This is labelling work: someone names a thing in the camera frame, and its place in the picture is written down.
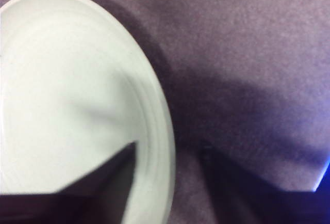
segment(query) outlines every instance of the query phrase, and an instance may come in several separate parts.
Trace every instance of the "dark object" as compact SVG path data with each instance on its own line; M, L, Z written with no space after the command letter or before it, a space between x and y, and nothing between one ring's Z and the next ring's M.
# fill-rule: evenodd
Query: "dark object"
M219 223L329 224L330 189L286 192L242 169L210 143L201 163Z
M120 223L134 168L135 143L131 143L57 194L1 195L0 223Z

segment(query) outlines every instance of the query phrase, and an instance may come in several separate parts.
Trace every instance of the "fabric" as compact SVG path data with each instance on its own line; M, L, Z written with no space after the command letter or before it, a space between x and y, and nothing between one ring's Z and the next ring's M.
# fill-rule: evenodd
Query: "fabric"
M137 40L167 97L169 223L216 221L201 139L282 189L318 185L330 154L330 0L93 1Z

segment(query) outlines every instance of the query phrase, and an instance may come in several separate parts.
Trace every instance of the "purple fabric surface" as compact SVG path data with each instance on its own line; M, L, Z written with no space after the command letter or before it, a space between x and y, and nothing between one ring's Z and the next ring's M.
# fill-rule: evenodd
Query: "purple fabric surface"
M215 223L202 138L283 189L317 185L330 155L330 0L93 1L165 91L177 147L169 223Z

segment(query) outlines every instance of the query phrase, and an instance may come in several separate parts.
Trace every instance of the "black object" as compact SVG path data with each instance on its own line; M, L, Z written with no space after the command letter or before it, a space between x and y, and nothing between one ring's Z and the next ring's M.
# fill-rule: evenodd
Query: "black object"
M200 159L219 223L329 224L330 188L282 191L203 142Z
M133 181L135 146L129 144L56 194L1 195L0 223L120 223Z

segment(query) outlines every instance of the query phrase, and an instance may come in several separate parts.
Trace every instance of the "white plate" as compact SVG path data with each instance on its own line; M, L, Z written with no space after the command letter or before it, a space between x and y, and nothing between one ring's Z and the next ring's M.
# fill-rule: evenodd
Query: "white plate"
M166 222L171 119L126 29L90 0L11 0L1 8L1 53L1 193L58 191L139 140L123 222Z

